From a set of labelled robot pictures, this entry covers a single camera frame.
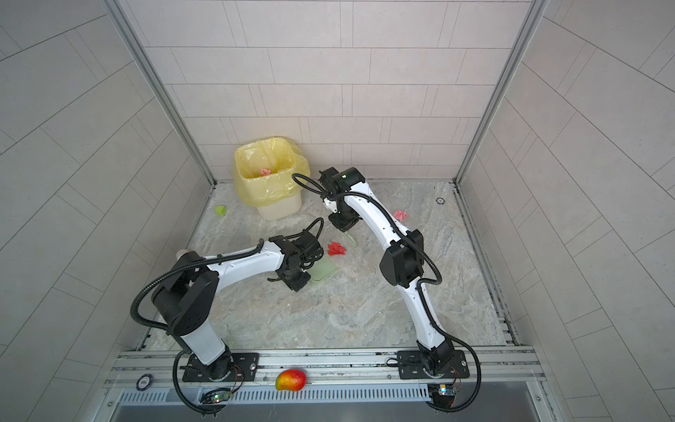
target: crumpled red paper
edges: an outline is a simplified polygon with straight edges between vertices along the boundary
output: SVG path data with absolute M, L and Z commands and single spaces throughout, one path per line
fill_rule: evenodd
M 394 213 L 394 218 L 396 218 L 400 223 L 402 223 L 403 220 L 408 218 L 408 214 L 404 211 L 398 210 Z
M 328 256 L 329 257 L 332 257 L 334 255 L 345 255 L 345 252 L 347 252 L 347 250 L 345 248 L 343 248 L 342 245 L 337 243 L 337 242 L 333 242 L 333 243 L 328 245 Z

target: black mounting plate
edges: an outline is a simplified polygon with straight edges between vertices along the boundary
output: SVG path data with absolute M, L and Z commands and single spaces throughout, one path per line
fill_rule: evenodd
M 258 359 L 260 355 L 257 353 L 232 353 L 232 359 L 234 360 L 235 365 L 241 368 L 244 373 L 244 381 L 253 381 L 255 378 L 255 373 L 258 370 Z M 194 354 L 190 355 L 188 359 L 188 366 L 192 366 L 192 362 L 197 359 L 197 356 Z M 241 375 L 236 377 L 237 374 L 235 371 L 230 371 L 227 375 L 218 382 L 237 382 L 242 380 Z M 195 373 L 193 371 L 183 372 L 183 382 L 212 382 L 208 377 L 205 377 L 202 374 Z
M 419 350 L 399 350 L 396 352 L 396 358 L 401 362 L 419 362 L 419 365 L 401 365 L 398 367 L 398 375 L 401 379 L 434 379 L 427 375 L 420 360 Z M 455 349 L 452 358 L 450 359 L 450 366 L 457 370 L 459 378 L 468 378 L 468 366 L 462 365 L 462 361 L 466 362 L 464 352 Z M 451 369 L 443 375 L 443 378 L 455 378 L 455 374 Z

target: gray stone floor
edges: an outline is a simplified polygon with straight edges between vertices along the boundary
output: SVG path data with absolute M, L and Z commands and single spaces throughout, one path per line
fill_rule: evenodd
M 393 213 L 408 213 L 404 222 L 425 237 L 425 250 L 443 275 L 428 291 L 440 323 L 472 345 L 504 344 L 492 300 L 478 266 L 466 227 L 447 182 L 371 182 L 373 192 Z M 436 198 L 445 199 L 438 205 Z M 326 224 L 320 241 L 339 242 L 346 256 L 331 259 L 340 270 L 321 283 L 310 281 L 293 292 L 273 274 L 249 278 L 216 296 L 210 320 L 230 348 L 346 348 L 415 346 L 412 319 L 398 291 L 379 271 L 382 250 L 363 222 L 349 233 L 352 246 L 327 220 L 319 196 L 304 191 L 300 212 L 264 221 L 237 198 L 231 184 L 219 184 L 191 248 L 202 256 L 254 246 L 259 238 L 293 234 L 314 218 Z M 218 217 L 217 205 L 227 214 Z M 177 344 L 153 329 L 146 350 L 173 350 Z

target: yellow plastic bag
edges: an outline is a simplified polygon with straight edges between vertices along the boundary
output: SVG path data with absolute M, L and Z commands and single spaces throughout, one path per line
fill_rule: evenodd
M 261 176 L 262 169 L 271 170 Z M 234 152 L 232 180 L 237 195 L 250 207 L 266 207 L 299 192 L 293 173 L 309 177 L 309 164 L 292 141 L 280 136 L 260 139 Z

